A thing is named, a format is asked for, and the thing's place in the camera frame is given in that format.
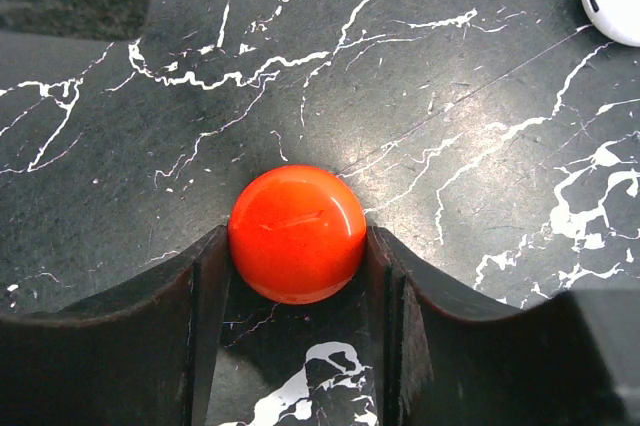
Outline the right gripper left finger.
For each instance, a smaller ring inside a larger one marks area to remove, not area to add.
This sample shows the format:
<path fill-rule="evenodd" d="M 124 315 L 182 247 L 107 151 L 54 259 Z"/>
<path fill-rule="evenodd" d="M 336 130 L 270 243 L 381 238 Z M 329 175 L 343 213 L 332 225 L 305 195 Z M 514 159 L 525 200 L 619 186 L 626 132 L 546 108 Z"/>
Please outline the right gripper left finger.
<path fill-rule="evenodd" d="M 54 313 L 1 319 L 5 425 L 201 425 L 231 276 L 227 231 Z"/>

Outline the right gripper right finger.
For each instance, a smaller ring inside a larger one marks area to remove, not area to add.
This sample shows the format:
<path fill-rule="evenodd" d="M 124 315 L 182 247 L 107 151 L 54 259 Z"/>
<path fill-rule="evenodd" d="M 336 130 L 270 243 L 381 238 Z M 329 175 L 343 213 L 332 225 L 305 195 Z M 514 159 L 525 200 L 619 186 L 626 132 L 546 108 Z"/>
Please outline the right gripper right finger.
<path fill-rule="evenodd" d="M 519 309 L 373 226 L 366 300 L 383 425 L 635 425 L 639 294 L 578 289 Z"/>

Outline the red earbud charging case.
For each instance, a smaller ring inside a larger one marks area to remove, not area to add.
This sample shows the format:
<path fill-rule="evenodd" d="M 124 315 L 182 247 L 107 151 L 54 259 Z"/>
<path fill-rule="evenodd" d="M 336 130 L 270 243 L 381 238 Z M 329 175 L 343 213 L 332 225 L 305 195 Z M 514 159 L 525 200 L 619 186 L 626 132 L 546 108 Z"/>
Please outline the red earbud charging case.
<path fill-rule="evenodd" d="M 355 193 L 307 165 L 270 170 L 236 200 L 228 224 L 232 260 L 260 295 L 285 304 L 325 300 L 357 272 L 367 223 Z"/>

